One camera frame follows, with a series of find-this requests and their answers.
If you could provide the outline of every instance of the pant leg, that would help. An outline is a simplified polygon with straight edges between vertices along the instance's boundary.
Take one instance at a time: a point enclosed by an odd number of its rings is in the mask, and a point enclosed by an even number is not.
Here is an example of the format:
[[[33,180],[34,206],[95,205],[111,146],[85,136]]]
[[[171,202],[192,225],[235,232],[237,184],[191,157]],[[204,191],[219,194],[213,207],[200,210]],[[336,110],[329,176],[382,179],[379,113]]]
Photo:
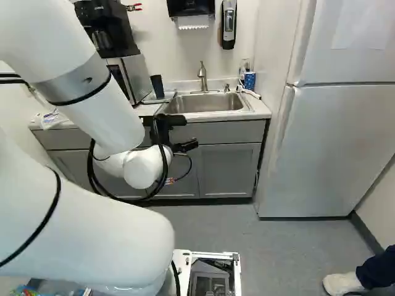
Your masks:
[[[366,289],[389,287],[395,283],[395,245],[358,266],[357,277]]]

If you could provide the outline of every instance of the cabinet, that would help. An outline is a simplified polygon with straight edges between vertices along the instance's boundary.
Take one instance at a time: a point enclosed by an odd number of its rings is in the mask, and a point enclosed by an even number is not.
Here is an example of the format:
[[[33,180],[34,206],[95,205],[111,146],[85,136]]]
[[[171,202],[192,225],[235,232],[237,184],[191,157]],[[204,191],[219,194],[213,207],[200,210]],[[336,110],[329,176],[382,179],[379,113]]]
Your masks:
[[[88,150],[48,151],[49,156],[71,182],[92,191],[86,172]],[[122,197],[140,198],[145,190],[130,187],[123,178],[116,178],[93,164],[94,172],[100,183],[111,193]]]
[[[183,179],[175,182],[173,185],[166,185],[154,197],[154,199],[198,199],[199,198],[199,182],[197,174],[197,163],[200,161],[199,149],[188,152],[192,159],[192,169],[190,173]],[[178,178],[184,174],[189,168],[189,160],[184,156],[175,155],[172,163],[168,168],[169,178]],[[155,186],[147,189],[151,192]]]
[[[252,196],[259,143],[203,145],[198,150],[201,198]]]
[[[174,127],[169,133],[173,143],[197,137],[200,146],[188,152],[193,162],[190,173],[173,185],[166,185],[153,199],[252,197],[265,125],[264,120],[246,120]],[[32,132],[69,180],[92,191],[86,172],[90,142],[87,134],[78,128]],[[146,129],[139,149],[150,145]],[[188,167],[186,157],[174,156],[169,178],[180,177]],[[134,189],[123,178],[113,177],[95,164],[94,170],[102,185],[120,197],[138,199],[155,187]]]

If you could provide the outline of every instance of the paper on refrigerator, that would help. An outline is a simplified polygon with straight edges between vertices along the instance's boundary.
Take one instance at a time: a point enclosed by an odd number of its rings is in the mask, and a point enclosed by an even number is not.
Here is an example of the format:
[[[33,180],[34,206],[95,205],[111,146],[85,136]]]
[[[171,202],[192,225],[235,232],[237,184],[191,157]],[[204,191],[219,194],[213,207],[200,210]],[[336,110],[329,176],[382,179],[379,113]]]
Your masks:
[[[395,0],[343,0],[332,49],[384,50],[394,25]]]

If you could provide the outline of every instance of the white countertop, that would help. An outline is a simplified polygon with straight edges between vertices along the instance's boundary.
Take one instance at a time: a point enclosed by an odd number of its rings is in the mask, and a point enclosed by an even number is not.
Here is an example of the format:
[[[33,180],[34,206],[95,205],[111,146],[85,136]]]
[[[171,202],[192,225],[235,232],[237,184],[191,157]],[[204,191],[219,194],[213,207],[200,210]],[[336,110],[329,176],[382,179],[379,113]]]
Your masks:
[[[256,99],[250,94],[241,94],[245,101],[251,106],[251,111],[237,112],[211,112],[211,113],[199,113],[199,114],[184,114],[186,121],[188,123],[197,122],[212,122],[212,121],[235,121],[235,120],[264,120],[272,117],[272,113],[269,108],[260,100]],[[162,104],[152,104],[152,105],[139,105],[135,110],[139,117],[153,116]],[[41,130],[40,123],[32,119],[29,124],[31,130]],[[78,128],[73,122],[65,121],[54,126],[54,129],[66,129],[66,128]]]

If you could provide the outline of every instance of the floor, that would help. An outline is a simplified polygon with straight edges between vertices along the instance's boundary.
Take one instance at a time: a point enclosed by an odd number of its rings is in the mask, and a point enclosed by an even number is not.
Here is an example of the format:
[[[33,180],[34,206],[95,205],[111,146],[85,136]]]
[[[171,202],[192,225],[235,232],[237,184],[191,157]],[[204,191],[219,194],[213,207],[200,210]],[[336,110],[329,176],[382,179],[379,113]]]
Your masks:
[[[243,296],[324,296],[326,274],[352,271],[372,255],[346,220],[259,221],[252,205],[151,209],[172,222],[178,249],[239,252]]]

